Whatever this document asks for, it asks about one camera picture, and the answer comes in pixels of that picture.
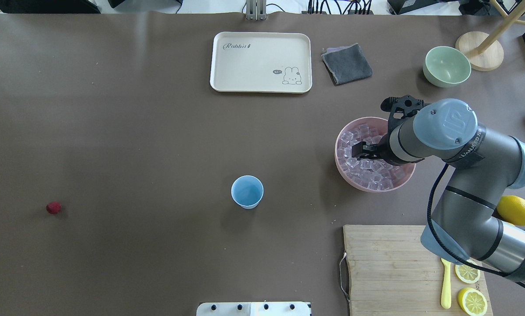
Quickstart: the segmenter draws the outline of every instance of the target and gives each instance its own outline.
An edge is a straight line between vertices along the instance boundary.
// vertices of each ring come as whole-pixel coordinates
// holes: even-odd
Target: lemon
[[[467,262],[477,264],[473,260],[468,260]],[[465,264],[458,266],[456,264],[454,269],[456,271],[457,278],[467,284],[474,284],[475,282],[479,281],[479,278],[481,278],[481,272],[475,268],[471,268],[471,266],[466,266]]]
[[[513,225],[525,226],[525,200],[515,195],[504,195],[497,204],[497,212]]]
[[[487,299],[475,288],[462,288],[457,294],[457,302],[470,316],[482,316],[487,312]]]

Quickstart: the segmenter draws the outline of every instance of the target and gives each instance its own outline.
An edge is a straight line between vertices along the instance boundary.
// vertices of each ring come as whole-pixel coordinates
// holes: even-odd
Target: brown tabletop
[[[455,88],[421,73],[500,18],[271,14],[0,14],[0,316],[194,315],[199,302],[302,300],[346,315],[338,287],[344,224],[425,224],[443,162],[393,192],[341,178],[338,132],[381,116],[389,96],[454,97],[525,142],[524,26],[503,64]],[[313,88],[219,93],[209,84],[222,31],[302,32]],[[358,42],[371,78],[335,86],[323,48]],[[244,210],[230,186],[260,178]],[[525,188],[507,190],[525,198]],[[58,200],[64,210],[46,213]],[[525,290],[487,275],[495,315],[525,315]]]

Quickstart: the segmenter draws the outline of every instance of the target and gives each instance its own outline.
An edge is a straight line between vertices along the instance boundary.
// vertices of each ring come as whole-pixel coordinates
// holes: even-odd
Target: red ball
[[[48,205],[46,205],[46,210],[50,214],[57,214],[61,210],[61,204],[60,202],[50,202]]]

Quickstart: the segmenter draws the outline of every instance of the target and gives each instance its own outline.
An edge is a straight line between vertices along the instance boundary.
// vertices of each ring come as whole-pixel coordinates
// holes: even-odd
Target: white metal plate
[[[311,316],[310,302],[202,303],[196,316]]]
[[[311,88],[310,40],[300,33],[220,32],[210,85],[220,92],[305,93]]]

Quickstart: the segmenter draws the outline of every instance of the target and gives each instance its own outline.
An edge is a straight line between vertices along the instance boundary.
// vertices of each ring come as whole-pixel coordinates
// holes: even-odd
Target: pink bowl
[[[369,188],[363,187],[363,186],[359,185],[358,183],[354,182],[342,170],[341,162],[339,161],[339,159],[337,157],[337,148],[339,148],[339,146],[340,146],[341,136],[342,136],[342,134],[344,132],[346,132],[348,130],[355,129],[356,127],[360,126],[361,124],[368,124],[368,126],[370,128],[373,128],[373,127],[377,128],[380,135],[387,134],[387,120],[384,119],[384,118],[375,118],[373,116],[367,116],[365,118],[358,118],[356,120],[353,120],[349,124],[347,124],[341,130],[341,132],[338,134],[337,141],[335,142],[335,147],[334,147],[334,161],[335,161],[335,164],[337,165],[337,169],[340,172],[341,176],[351,186],[353,186],[353,187],[355,187],[355,188],[357,188],[359,190],[363,190],[365,192],[374,192],[374,193],[376,193],[376,192],[390,192],[390,191],[393,191],[393,190],[395,190],[397,188],[401,188],[401,186],[406,184],[407,181],[409,181],[409,179],[411,178],[411,176],[413,176],[413,173],[415,172],[415,164],[405,164],[405,165],[401,166],[401,168],[403,168],[403,170],[405,171],[405,176],[403,178],[399,179],[399,180],[394,180],[393,181],[393,188],[389,189],[389,190],[371,190]]]

